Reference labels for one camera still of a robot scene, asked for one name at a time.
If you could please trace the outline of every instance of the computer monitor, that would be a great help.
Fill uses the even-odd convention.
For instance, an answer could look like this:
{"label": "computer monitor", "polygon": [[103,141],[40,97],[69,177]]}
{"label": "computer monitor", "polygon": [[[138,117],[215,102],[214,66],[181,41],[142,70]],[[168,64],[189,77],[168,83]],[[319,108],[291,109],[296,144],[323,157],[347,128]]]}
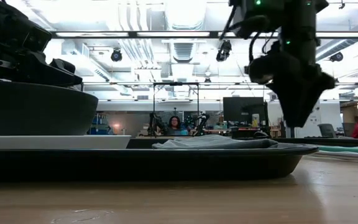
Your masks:
{"label": "computer monitor", "polygon": [[252,115],[258,114],[259,121],[265,121],[263,97],[224,97],[223,118],[225,121],[252,124]]}

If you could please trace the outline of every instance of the black cable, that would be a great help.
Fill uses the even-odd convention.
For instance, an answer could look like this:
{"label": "black cable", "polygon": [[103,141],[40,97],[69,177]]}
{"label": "black cable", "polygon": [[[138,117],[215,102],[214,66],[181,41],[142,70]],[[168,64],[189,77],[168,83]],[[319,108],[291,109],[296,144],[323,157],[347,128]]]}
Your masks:
{"label": "black cable", "polygon": [[223,32],[222,32],[221,36],[219,37],[219,40],[223,40],[224,35],[229,31],[229,26],[230,26],[231,21],[234,18],[234,14],[236,13],[236,9],[237,9],[237,6],[233,6],[233,8],[231,9],[230,16],[227,19],[226,25],[224,26]]}
{"label": "black cable", "polygon": [[267,53],[266,53],[266,45],[267,45],[267,43],[272,39],[273,34],[274,34],[274,32],[272,32],[272,34],[271,34],[270,37],[266,40],[264,46],[262,47],[262,52],[263,52],[264,54],[267,54]]}
{"label": "black cable", "polygon": [[252,51],[254,49],[254,43],[258,39],[259,35],[260,35],[260,31],[256,33],[256,35],[252,38],[251,43],[249,44],[249,51],[248,51],[249,63],[251,63],[254,60],[254,55]]}

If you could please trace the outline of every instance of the black plastic tray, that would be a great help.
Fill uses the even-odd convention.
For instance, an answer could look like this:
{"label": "black plastic tray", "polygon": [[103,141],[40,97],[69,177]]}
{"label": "black plastic tray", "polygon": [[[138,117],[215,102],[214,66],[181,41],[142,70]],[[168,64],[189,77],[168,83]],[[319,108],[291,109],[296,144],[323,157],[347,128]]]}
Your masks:
{"label": "black plastic tray", "polygon": [[[252,138],[239,138],[237,140],[251,140]],[[346,138],[272,138],[272,140],[281,143],[292,144],[312,144],[320,146],[343,146],[343,147],[358,147],[358,139]],[[131,139],[128,143],[127,149],[150,149],[152,144],[168,141],[164,138],[150,138],[150,139]]]}
{"label": "black plastic tray", "polygon": [[219,150],[0,150],[0,182],[246,180],[284,177],[317,146]]}

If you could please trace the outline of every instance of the folded towel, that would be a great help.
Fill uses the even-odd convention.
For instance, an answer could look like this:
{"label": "folded towel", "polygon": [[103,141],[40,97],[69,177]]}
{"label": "folded towel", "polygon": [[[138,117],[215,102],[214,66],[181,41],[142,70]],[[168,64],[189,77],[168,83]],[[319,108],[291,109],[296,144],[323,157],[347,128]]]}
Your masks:
{"label": "folded towel", "polygon": [[193,138],[175,138],[160,144],[153,144],[153,149],[266,149],[277,147],[278,142],[271,139],[235,140],[217,134]]}

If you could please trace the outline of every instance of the security camera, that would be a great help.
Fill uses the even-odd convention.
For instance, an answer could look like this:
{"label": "security camera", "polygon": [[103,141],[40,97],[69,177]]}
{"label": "security camera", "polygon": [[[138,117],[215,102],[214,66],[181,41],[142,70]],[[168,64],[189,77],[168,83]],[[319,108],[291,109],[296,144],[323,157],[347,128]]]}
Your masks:
{"label": "security camera", "polygon": [[111,54],[111,60],[113,62],[119,62],[122,60],[121,49],[115,48]]}
{"label": "security camera", "polygon": [[338,52],[334,55],[332,55],[329,60],[332,62],[340,62],[343,59],[343,54]]}
{"label": "security camera", "polygon": [[224,62],[230,56],[230,51],[231,51],[230,40],[224,40],[218,50],[218,54],[216,55],[216,61]]}

